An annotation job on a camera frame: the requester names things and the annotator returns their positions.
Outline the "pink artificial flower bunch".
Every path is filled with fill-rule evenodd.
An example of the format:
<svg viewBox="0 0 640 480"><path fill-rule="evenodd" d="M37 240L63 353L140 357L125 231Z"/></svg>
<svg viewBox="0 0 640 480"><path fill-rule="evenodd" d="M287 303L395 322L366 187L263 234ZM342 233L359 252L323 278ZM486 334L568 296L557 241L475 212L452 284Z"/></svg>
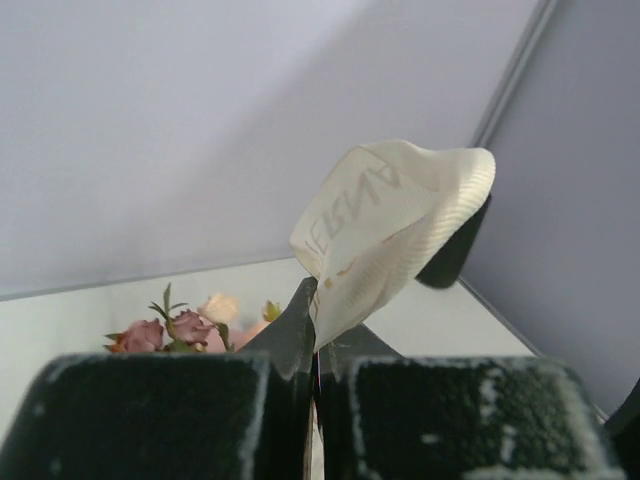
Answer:
<svg viewBox="0 0 640 480"><path fill-rule="evenodd" d="M108 333L103 348L112 353L234 353L278 319L283 309L266 301L261 318L246 329L234 323L240 317L237 297L223 293L210 296L191 309L186 302L174 302L172 285L162 293L162 301L152 301L148 309L155 317L132 322L128 328Z"/></svg>

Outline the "cream printed ribbon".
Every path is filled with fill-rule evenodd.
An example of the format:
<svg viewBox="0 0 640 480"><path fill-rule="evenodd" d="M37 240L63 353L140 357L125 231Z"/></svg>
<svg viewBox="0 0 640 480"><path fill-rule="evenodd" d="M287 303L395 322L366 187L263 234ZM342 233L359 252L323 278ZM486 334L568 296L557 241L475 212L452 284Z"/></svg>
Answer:
<svg viewBox="0 0 640 480"><path fill-rule="evenodd" d="M485 204L495 175L484 148L428 150L406 140L351 148L289 237L317 281L314 348L388 304Z"/></svg>

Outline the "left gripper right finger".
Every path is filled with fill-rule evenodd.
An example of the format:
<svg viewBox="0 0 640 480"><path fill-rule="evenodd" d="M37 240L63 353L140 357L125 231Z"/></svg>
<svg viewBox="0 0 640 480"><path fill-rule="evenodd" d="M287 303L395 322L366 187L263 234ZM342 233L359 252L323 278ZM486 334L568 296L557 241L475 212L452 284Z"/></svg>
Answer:
<svg viewBox="0 0 640 480"><path fill-rule="evenodd" d="M577 376L538 357L405 357L359 326L317 355L329 479L621 479Z"/></svg>

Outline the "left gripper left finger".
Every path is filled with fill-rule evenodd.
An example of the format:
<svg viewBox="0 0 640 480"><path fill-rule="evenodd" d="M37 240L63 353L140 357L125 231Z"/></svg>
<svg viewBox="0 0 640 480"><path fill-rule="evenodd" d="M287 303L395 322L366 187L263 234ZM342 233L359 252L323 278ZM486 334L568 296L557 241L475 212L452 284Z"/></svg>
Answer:
<svg viewBox="0 0 640 480"><path fill-rule="evenodd" d="M73 354L31 383L5 479L307 479L316 291L228 354Z"/></svg>

